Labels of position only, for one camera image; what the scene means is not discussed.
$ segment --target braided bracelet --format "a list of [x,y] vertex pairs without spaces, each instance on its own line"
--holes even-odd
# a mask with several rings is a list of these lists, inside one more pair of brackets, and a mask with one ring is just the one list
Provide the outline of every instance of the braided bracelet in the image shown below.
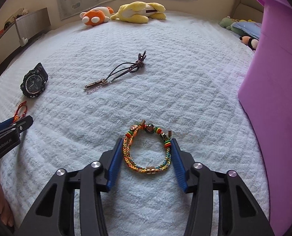
[[[166,149],[166,157],[163,161],[163,163],[157,167],[149,166],[146,168],[140,167],[136,165],[136,163],[133,161],[131,154],[130,154],[130,148],[133,143],[134,137],[137,135],[139,130],[145,130],[149,134],[157,133],[158,135],[161,135],[163,141],[164,141],[164,148]],[[131,126],[130,130],[126,133],[124,142],[123,142],[123,155],[124,160],[128,164],[128,166],[141,173],[147,173],[147,174],[155,174],[158,171],[163,171],[167,169],[171,162],[171,154],[170,154],[170,137],[172,135],[171,131],[168,131],[168,136],[162,132],[161,128],[155,127],[152,124],[145,125],[145,120],[142,120],[142,122],[139,125],[133,125]]]

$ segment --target red cord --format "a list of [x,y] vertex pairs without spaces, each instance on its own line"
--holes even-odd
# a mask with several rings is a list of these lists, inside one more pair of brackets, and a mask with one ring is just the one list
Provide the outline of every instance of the red cord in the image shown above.
[[[19,106],[18,106],[18,108],[17,108],[17,110],[16,110],[16,112],[15,112],[15,115],[14,115],[13,123],[14,123],[14,122],[17,122],[18,120],[20,120],[20,119],[22,119],[22,118],[24,118],[24,117],[26,116],[27,109],[28,109],[26,103],[27,103],[27,101],[24,101],[23,103],[19,104]],[[23,106],[25,106],[26,109],[25,109],[25,111],[23,112],[23,114],[22,114],[21,116],[18,116],[18,111],[19,111],[19,109],[21,109]]]

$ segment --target panda plush toy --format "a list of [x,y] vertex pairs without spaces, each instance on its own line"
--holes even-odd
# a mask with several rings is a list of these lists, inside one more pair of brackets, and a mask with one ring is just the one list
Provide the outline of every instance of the panda plush toy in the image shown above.
[[258,45],[257,39],[251,38],[249,36],[243,36],[243,37],[240,37],[240,40],[242,43],[249,46],[252,49],[252,51],[255,52],[257,45]]

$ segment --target black wristwatch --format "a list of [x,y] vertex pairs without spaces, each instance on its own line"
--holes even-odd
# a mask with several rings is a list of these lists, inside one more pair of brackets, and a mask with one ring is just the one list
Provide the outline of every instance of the black wristwatch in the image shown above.
[[21,90],[28,98],[38,97],[44,90],[48,81],[48,74],[41,63],[38,63],[33,70],[30,70],[23,79]]

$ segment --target wall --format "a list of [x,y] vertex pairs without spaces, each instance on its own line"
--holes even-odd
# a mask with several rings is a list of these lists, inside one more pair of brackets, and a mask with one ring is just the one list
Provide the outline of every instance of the wall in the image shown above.
[[[106,4],[115,11],[119,6],[131,3],[136,0],[114,0]],[[183,11],[197,14],[209,19],[221,20],[230,14],[234,0],[198,0],[198,1],[181,1],[181,0],[141,0],[145,2],[158,2],[165,6],[167,10]],[[78,16],[61,21],[56,0],[7,0],[0,9],[0,30],[4,27],[5,21],[14,14],[19,8],[26,8],[29,11],[35,11],[47,7],[52,25],[56,29],[67,23],[80,20]]]

